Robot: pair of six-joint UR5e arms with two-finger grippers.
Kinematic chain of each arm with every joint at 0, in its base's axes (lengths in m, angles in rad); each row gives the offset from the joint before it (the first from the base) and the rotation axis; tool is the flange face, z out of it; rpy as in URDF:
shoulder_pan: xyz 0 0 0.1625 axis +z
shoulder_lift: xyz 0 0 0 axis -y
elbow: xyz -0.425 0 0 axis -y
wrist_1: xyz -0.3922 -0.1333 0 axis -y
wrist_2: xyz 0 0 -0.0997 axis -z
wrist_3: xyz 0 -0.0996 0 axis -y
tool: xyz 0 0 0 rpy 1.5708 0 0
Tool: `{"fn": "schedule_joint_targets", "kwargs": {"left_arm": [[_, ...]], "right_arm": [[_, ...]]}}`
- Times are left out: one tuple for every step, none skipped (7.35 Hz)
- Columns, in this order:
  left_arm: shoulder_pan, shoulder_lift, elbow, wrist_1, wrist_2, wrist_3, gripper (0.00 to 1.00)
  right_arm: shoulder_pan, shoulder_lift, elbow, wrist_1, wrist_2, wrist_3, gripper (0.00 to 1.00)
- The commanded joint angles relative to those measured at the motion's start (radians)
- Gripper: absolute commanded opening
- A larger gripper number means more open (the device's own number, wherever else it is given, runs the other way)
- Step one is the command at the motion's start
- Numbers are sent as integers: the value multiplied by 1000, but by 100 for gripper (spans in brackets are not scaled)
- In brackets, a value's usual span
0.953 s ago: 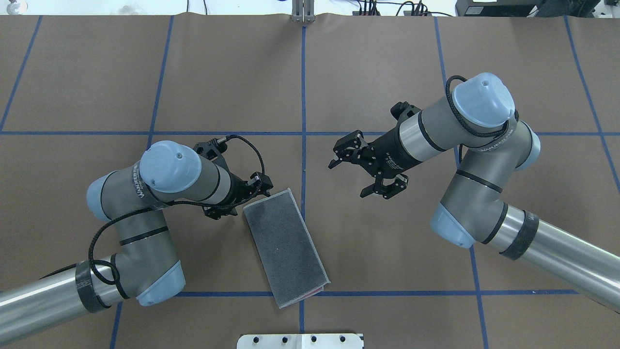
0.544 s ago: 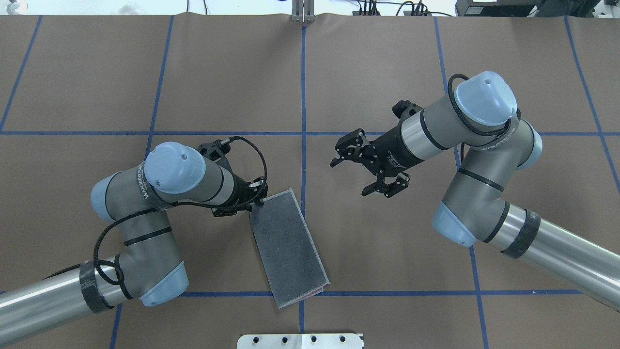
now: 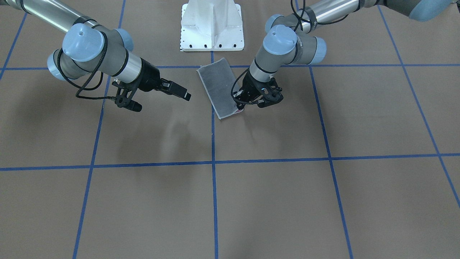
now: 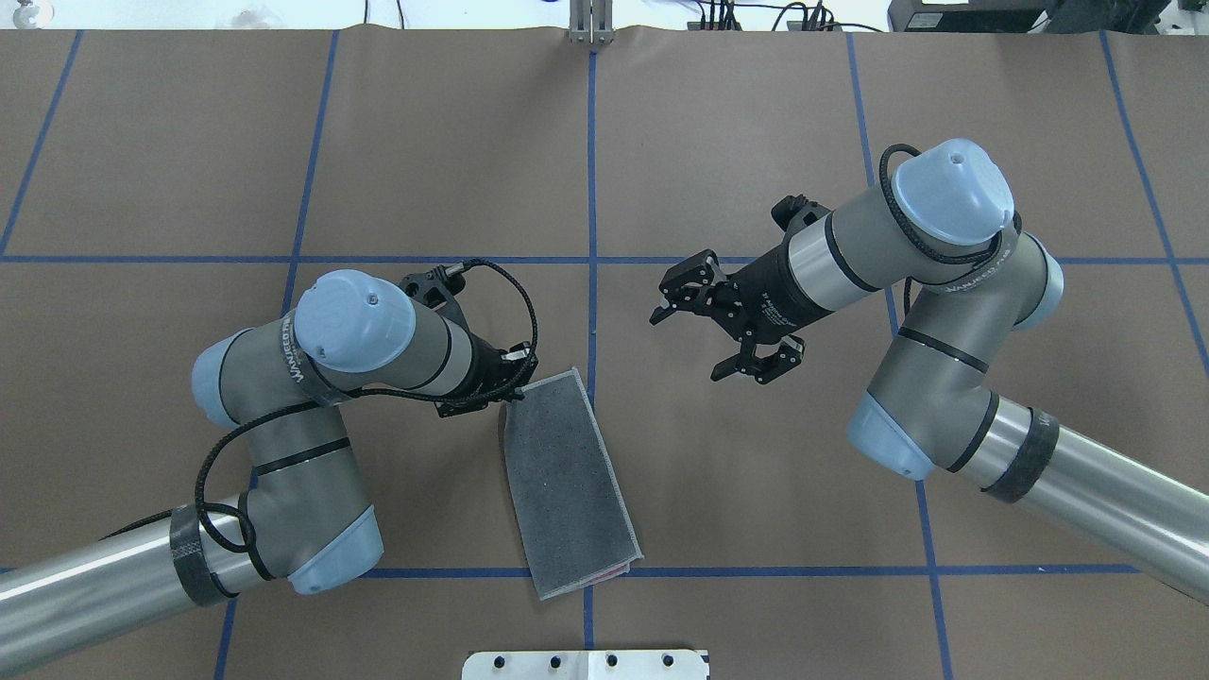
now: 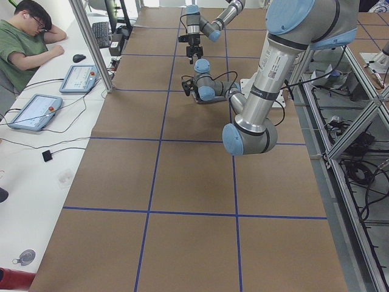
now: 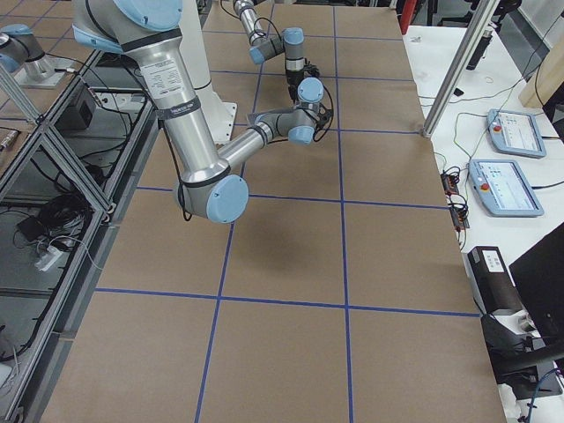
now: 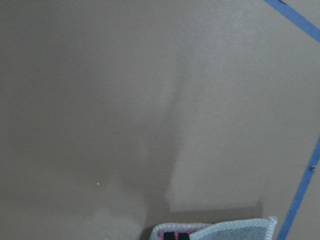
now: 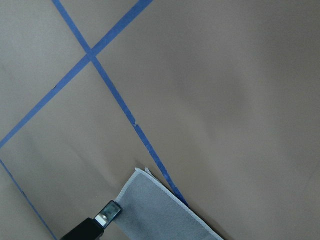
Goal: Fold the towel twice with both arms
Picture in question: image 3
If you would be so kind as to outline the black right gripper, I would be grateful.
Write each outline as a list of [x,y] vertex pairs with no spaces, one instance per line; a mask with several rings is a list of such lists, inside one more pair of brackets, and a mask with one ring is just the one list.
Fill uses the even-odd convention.
[[112,85],[118,88],[114,100],[115,105],[119,108],[140,112],[142,110],[142,105],[132,100],[137,90],[143,92],[149,92],[151,90],[161,91],[167,95],[174,95],[186,101],[190,101],[191,94],[185,87],[170,80],[163,80],[160,77],[159,69],[143,59],[141,61],[142,67],[140,74],[133,82],[125,83],[121,81],[120,83],[112,83]]

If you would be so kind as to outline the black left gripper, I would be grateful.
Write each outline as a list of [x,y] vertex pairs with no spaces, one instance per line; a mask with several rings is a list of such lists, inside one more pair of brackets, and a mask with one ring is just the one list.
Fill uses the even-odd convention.
[[238,91],[232,91],[232,99],[236,103],[237,112],[242,112],[245,105],[258,105],[259,108],[266,108],[283,100],[282,88],[278,86],[273,76],[269,77],[268,82],[260,82],[254,79],[248,71],[244,71],[233,83],[233,89],[242,76],[244,77],[243,86]]

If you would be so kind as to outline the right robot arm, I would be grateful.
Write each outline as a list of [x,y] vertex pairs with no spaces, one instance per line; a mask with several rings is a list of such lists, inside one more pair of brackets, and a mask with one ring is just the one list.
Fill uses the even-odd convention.
[[117,87],[115,96],[102,98],[137,113],[142,110],[133,100],[137,90],[191,98],[186,88],[162,78],[159,69],[133,54],[133,40],[124,29],[109,30],[59,0],[2,0],[1,5],[23,10],[65,33],[61,49],[48,57],[47,66],[54,77],[77,88],[77,98],[96,89],[88,83],[97,72],[113,77]]

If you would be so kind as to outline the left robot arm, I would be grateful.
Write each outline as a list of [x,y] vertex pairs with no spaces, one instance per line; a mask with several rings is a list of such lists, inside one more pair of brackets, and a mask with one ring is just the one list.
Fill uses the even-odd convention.
[[450,0],[321,0],[303,1],[289,16],[273,15],[266,21],[266,36],[250,67],[241,74],[243,85],[231,92],[238,112],[247,105],[266,108],[283,100],[275,74],[283,65],[318,64],[325,58],[327,44],[311,33],[324,25],[344,20],[363,8],[382,5],[409,19],[428,21],[442,13]]

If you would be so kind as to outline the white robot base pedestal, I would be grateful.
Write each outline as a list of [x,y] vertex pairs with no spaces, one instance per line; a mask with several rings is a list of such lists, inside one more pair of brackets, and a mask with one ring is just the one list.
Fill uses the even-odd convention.
[[181,11],[181,51],[244,49],[242,8],[233,0],[190,0]]

